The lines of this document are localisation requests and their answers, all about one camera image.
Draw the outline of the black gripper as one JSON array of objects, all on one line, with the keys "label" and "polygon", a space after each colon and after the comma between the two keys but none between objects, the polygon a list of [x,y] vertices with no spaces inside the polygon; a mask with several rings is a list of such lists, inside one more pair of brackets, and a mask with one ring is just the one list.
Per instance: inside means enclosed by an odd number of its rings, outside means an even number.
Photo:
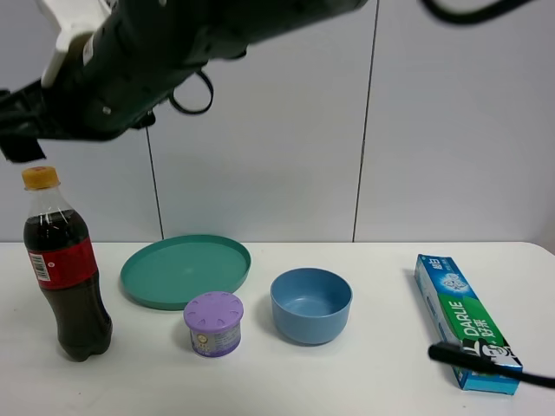
[{"label": "black gripper", "polygon": [[153,108],[201,71],[193,10],[115,10],[54,84],[1,100],[1,152],[11,163],[46,156],[38,140],[112,140],[153,124]]}]

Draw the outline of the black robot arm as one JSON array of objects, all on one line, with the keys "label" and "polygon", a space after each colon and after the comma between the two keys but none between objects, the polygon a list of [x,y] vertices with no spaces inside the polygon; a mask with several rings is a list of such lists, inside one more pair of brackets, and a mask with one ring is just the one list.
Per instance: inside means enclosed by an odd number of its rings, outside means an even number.
[{"label": "black robot arm", "polygon": [[43,1],[59,29],[41,78],[1,93],[1,151],[44,158],[41,140],[109,141],[211,60],[361,9],[360,1]]}]

